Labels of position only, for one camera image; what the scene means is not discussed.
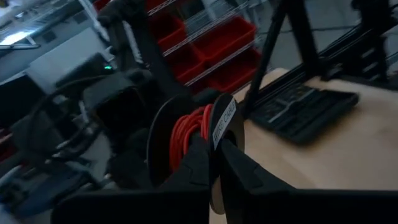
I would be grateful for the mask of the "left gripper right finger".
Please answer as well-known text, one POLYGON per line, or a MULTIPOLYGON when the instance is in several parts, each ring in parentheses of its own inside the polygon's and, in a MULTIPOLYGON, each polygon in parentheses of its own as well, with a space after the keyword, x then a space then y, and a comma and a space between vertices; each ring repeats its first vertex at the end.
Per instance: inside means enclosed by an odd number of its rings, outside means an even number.
POLYGON ((229 140, 220 143, 228 223, 397 223, 397 192, 297 189, 229 140))

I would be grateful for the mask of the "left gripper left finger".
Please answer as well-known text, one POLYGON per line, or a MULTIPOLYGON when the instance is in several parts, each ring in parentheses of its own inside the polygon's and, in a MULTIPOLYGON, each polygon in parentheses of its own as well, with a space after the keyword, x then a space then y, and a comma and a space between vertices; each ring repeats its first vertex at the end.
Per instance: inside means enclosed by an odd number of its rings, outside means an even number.
POLYGON ((52 223, 208 223, 207 142, 195 136, 180 167, 159 188, 82 192, 58 204, 52 223))

